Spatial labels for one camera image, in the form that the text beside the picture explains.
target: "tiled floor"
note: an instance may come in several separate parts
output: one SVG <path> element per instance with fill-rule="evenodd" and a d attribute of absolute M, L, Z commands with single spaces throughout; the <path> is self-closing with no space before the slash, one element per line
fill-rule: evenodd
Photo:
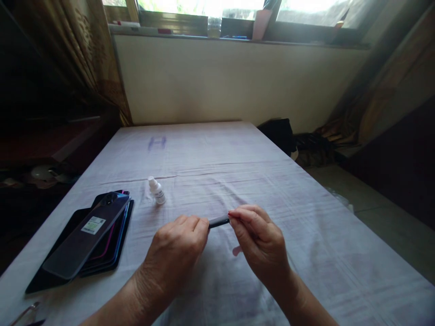
<path fill-rule="evenodd" d="M 348 199 L 364 224 L 435 285 L 435 231 L 339 166 L 306 171 Z"/>

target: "window sill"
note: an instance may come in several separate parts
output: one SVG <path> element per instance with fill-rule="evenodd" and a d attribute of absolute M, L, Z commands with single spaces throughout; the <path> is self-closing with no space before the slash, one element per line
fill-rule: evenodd
<path fill-rule="evenodd" d="M 324 43 L 290 43 L 290 42 L 276 42 L 276 41 L 253 41 L 235 38 L 207 38 L 204 36 L 188 36 L 188 35 L 174 35 L 174 34 L 159 34 L 157 29 L 149 27 L 129 27 L 109 24 L 110 33 L 112 35 L 130 35 L 130 36 L 147 36 L 158 38 L 177 38 L 187 40 L 207 40 L 211 42 L 241 42 L 251 44 L 264 44 L 264 45 L 285 45 L 285 46 L 308 46 L 308 47 L 321 47 L 321 48 L 339 48 L 350 50 L 370 50 L 371 46 L 368 44 L 358 44 L 354 46 L 332 45 Z"/>

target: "plastic bottle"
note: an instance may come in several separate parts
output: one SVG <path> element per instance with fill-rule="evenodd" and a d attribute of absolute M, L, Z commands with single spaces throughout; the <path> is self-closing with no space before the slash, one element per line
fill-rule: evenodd
<path fill-rule="evenodd" d="M 166 201 L 166 196 L 164 195 L 162 185 L 158 183 L 154 177 L 148 177 L 148 183 L 150 184 L 150 190 L 155 198 L 155 202 L 162 205 Z"/>
<path fill-rule="evenodd" d="M 222 1 L 209 1 L 206 13 L 208 16 L 207 36 L 210 38 L 220 38 L 222 27 Z"/>

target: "white spray bottle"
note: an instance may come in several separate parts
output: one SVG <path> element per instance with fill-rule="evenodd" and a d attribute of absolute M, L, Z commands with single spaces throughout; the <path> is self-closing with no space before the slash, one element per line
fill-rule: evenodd
<path fill-rule="evenodd" d="M 148 183 L 150 184 L 150 190 L 155 198 L 155 202 L 159 205 L 164 204 L 166 196 L 164 195 L 162 185 L 154 177 L 148 177 Z"/>

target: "hand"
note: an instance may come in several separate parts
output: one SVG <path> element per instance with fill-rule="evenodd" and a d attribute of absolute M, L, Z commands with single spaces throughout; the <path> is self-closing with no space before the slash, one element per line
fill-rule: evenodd
<path fill-rule="evenodd" d="M 281 230 L 259 206 L 242 205 L 229 211 L 230 223 L 254 274 L 274 295 L 290 280 L 285 240 Z"/>
<path fill-rule="evenodd" d="M 181 215 L 155 234 L 145 261 L 134 275 L 139 300 L 157 318 L 172 302 L 207 243 L 206 218 Z"/>

